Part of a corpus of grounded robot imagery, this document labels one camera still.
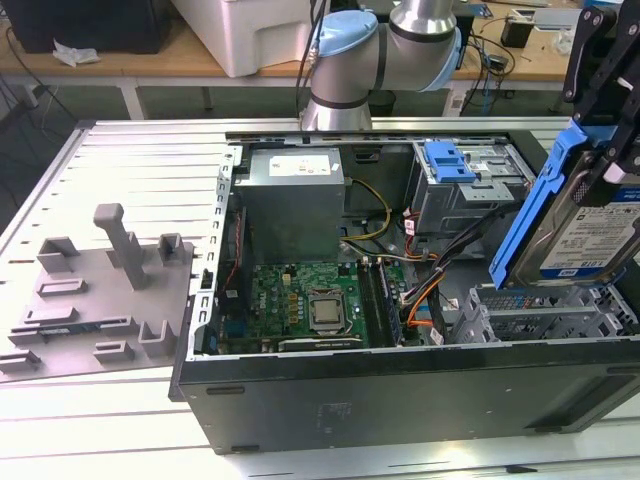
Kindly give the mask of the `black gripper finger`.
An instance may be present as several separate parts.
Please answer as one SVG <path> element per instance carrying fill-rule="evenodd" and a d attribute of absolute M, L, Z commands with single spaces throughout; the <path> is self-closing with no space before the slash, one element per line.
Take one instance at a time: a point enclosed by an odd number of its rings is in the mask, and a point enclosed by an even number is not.
<path fill-rule="evenodd" d="M 583 130 L 610 127 L 603 147 L 591 148 L 590 165 L 574 189 L 578 205 L 606 205 L 620 186 L 639 176 L 639 21 L 617 19 L 614 42 L 600 71 L 606 75 L 598 110 L 574 118 Z"/>
<path fill-rule="evenodd" d="M 606 80 L 600 68 L 613 45 L 617 17 L 609 7 L 586 7 L 578 16 L 562 90 L 574 118 L 587 118 L 598 110 L 598 96 Z"/>

